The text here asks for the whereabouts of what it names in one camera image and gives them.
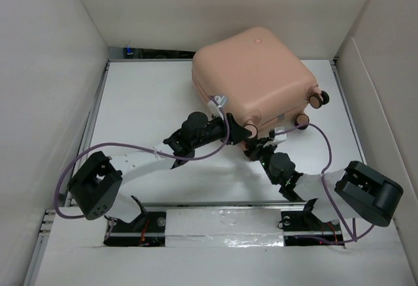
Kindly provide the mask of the pink suitcase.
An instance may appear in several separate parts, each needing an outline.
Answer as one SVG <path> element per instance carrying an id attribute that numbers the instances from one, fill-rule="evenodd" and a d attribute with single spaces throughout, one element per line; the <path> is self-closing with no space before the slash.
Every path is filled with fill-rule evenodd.
<path id="1" fill-rule="evenodd" d="M 262 27 L 201 48 L 193 57 L 191 77 L 203 101 L 226 97 L 224 110 L 253 135 L 290 120 L 308 123 L 305 108 L 330 101 L 307 66 Z"/>

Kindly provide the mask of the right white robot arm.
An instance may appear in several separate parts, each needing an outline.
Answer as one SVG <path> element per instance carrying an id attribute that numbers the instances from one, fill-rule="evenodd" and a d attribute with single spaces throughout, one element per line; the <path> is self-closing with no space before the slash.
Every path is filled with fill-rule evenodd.
<path id="1" fill-rule="evenodd" d="M 341 170 L 319 174 L 299 172 L 290 156 L 277 152 L 271 138 L 251 139 L 244 154 L 260 162 L 270 183 L 290 202 L 304 201 L 302 222 L 317 229 L 338 218 L 363 219 L 388 227 L 404 194 L 392 179 L 359 161 Z"/>

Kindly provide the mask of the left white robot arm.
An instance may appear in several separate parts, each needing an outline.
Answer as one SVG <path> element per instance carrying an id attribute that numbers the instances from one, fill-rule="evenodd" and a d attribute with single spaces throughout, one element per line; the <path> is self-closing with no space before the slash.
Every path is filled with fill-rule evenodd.
<path id="1" fill-rule="evenodd" d="M 114 157 L 102 151 L 92 153 L 70 179 L 67 189 L 87 220 L 105 217 L 131 231 L 140 231 L 148 213 L 136 196 L 120 193 L 124 184 L 160 170 L 178 168 L 195 158 L 197 148 L 207 144 L 220 140 L 224 145 L 236 145 L 251 135 L 230 113 L 208 119 L 202 112 L 193 112 L 151 152 Z"/>

